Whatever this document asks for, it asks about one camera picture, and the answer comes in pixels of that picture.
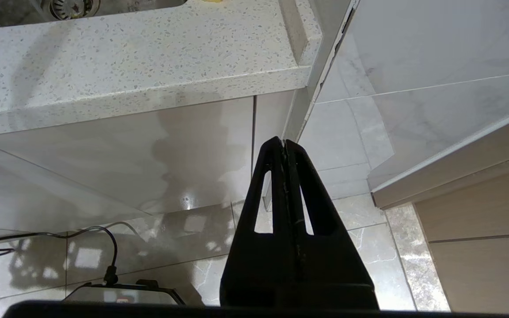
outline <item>kitchen countertop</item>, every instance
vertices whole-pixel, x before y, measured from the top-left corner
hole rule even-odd
[[[0,28],[0,133],[303,88],[321,31],[281,1]]]

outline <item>sink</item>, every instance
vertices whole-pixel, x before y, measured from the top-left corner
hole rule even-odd
[[[0,0],[0,27],[171,8],[187,0]]]

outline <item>cable plug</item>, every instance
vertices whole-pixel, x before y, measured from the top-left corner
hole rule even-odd
[[[103,278],[103,283],[105,283],[106,286],[111,286],[112,284],[117,284],[117,281],[119,278],[115,274],[117,271],[117,267],[111,265],[107,267],[107,270],[105,271],[105,276]]]

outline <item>black power cable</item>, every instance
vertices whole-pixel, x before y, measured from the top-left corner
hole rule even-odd
[[[109,235],[109,237],[111,238],[111,241],[113,242],[113,260],[111,260],[111,265],[107,267],[103,281],[107,285],[115,284],[115,283],[117,283],[117,280],[118,280],[117,275],[115,274],[115,272],[117,271],[117,268],[115,267],[115,262],[117,261],[117,241],[115,240],[115,237],[113,236],[113,234],[103,226],[90,226],[90,227],[87,227],[86,229],[80,230],[76,233],[69,234],[69,235],[58,235],[58,234],[49,233],[49,232],[37,232],[37,233],[8,235],[6,237],[0,237],[0,241],[1,240],[18,240],[18,239],[23,239],[23,238],[28,238],[28,237],[37,237],[37,236],[68,239],[68,238],[77,237],[78,235],[86,233],[87,231],[91,231],[91,230],[104,231],[105,233],[107,233],[107,235]],[[0,252],[1,252],[0,256],[7,255],[14,251],[15,251],[14,248],[0,248]]]

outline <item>drain strainer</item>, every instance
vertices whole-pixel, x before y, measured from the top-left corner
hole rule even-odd
[[[51,0],[50,13],[58,20],[70,20],[94,16],[99,0]]]

